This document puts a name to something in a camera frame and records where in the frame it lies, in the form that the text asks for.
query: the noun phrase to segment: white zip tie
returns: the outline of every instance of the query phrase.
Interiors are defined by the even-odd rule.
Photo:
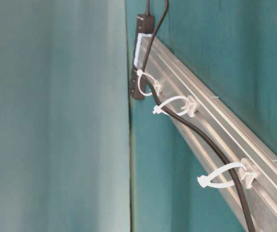
[[[154,84],[153,84],[153,87],[154,87],[154,89],[156,90],[156,93],[157,93],[157,95],[159,95],[159,93],[160,93],[160,84],[159,84],[159,82],[156,80],[156,79],[154,79],[154,77],[153,76],[151,76],[150,74],[148,74],[148,73],[146,73],[146,72],[143,72],[141,69],[140,70],[137,70],[137,75],[138,75],[138,90],[139,90],[139,92],[142,94],[142,95],[144,95],[145,97],[148,97],[148,96],[151,96],[152,95],[152,93],[150,92],[150,93],[144,93],[141,89],[140,89],[140,79],[141,79],[141,77],[143,76],[143,75],[145,75],[145,76],[148,76],[148,77],[150,77],[152,80],[153,80],[153,82],[154,82]]]
[[[202,175],[201,177],[198,177],[197,181],[200,184],[200,186],[202,186],[203,188],[205,188],[206,186],[210,186],[210,187],[216,188],[216,189],[224,189],[224,188],[232,187],[232,186],[234,186],[233,180],[224,182],[224,183],[212,183],[211,182],[212,179],[214,179],[218,175],[220,175],[223,172],[228,171],[229,169],[232,169],[232,168],[243,168],[246,170],[246,167],[242,163],[239,163],[239,162],[229,163],[229,164],[226,164],[226,165],[220,167],[217,170],[214,170],[208,176]]]
[[[190,100],[185,97],[185,96],[175,96],[175,97],[172,97],[172,98],[169,98],[167,99],[166,101],[162,102],[160,105],[156,105],[154,108],[153,108],[153,114],[160,114],[160,113],[163,113],[163,114],[166,114],[168,115],[166,112],[164,112],[162,110],[162,107],[165,106],[166,104],[169,104],[170,102],[174,101],[174,100],[177,100],[177,99],[183,99],[183,100],[186,100],[186,104],[185,106],[183,106],[181,109],[184,111],[180,112],[180,113],[177,113],[178,116],[183,116],[185,114],[187,114],[190,110],[190,106],[191,106],[191,102]]]

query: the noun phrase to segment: metal track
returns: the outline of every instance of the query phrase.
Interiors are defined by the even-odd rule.
[[[142,66],[148,41],[149,38],[142,40],[138,68]],[[176,95],[191,95],[199,102],[195,117],[184,117],[208,134],[232,162],[239,162],[242,158],[252,162],[258,177],[253,187],[245,192],[256,230],[277,232],[277,156],[157,38],[146,72],[160,83],[159,98],[162,101]],[[174,101],[167,106],[179,112],[183,105],[182,101]],[[181,123],[174,119],[173,122],[208,173],[223,166],[205,141]],[[219,182],[229,180],[228,173],[218,177]],[[226,188],[220,192],[247,230],[236,189]]]

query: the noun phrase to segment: power cord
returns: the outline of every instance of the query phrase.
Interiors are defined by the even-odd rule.
[[[165,10],[160,18],[160,21],[157,24],[156,29],[154,30],[152,37],[149,40],[149,44],[147,47],[147,51],[144,57],[144,61],[143,61],[143,65],[142,65],[142,71],[144,72],[146,69],[146,64],[147,64],[147,60],[151,51],[151,47],[153,44],[153,41],[158,33],[158,30],[167,14],[168,11],[168,0],[166,0],[166,5],[165,5]],[[147,12],[146,14],[149,14],[149,0],[147,0]],[[156,94],[156,90],[153,87],[152,83],[147,79],[147,77],[145,75],[142,76],[142,78],[146,81],[147,85],[149,86],[149,88],[151,89],[153,98],[155,100],[155,102],[157,103],[157,105],[161,104],[160,99],[158,98],[157,94]],[[185,125],[186,127],[190,128],[191,130],[193,130],[194,132],[196,132],[211,148],[212,150],[218,155],[218,157],[221,159],[221,161],[224,164],[229,164],[230,161],[229,159],[226,157],[226,155],[221,151],[221,149],[202,131],[200,130],[197,126],[195,126],[194,124],[192,124],[191,122],[187,121],[186,119],[184,119],[181,116],[178,116],[176,113],[174,113],[173,111],[171,111],[169,108],[167,108],[166,106],[162,107],[162,110],[164,112],[166,112],[168,115],[170,115],[171,117],[173,117],[174,119],[176,119],[178,122],[182,123],[183,125]],[[249,205],[247,202],[247,198],[245,195],[245,192],[243,190],[242,184],[238,178],[238,175],[235,171],[235,169],[230,169],[229,173],[232,177],[232,180],[234,181],[239,199],[240,199],[240,203],[243,209],[243,213],[246,219],[246,224],[248,227],[248,231],[249,232],[255,232],[255,228],[254,228],[254,224],[252,221],[252,217],[251,217],[251,213],[250,213],[250,209],[249,209]]]

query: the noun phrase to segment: white sticker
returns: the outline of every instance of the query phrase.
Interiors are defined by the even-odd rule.
[[[134,62],[133,62],[135,67],[138,67],[139,49],[140,49],[140,46],[141,46],[142,37],[149,37],[150,38],[151,36],[152,36],[152,34],[144,34],[144,33],[139,33],[138,34],[137,46],[135,48]]]

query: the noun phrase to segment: teal wall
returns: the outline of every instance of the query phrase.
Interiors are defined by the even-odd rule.
[[[48,231],[128,232],[125,3],[54,8]]]
[[[47,228],[51,11],[0,0],[0,232]]]
[[[151,0],[156,22],[163,7]],[[126,1],[129,64],[143,12],[145,1]],[[158,37],[277,154],[277,1],[171,0]],[[243,231],[218,191],[197,184],[201,165],[153,106],[131,100],[135,232]]]
[[[0,0],[0,232],[129,231],[125,44],[123,0]]]

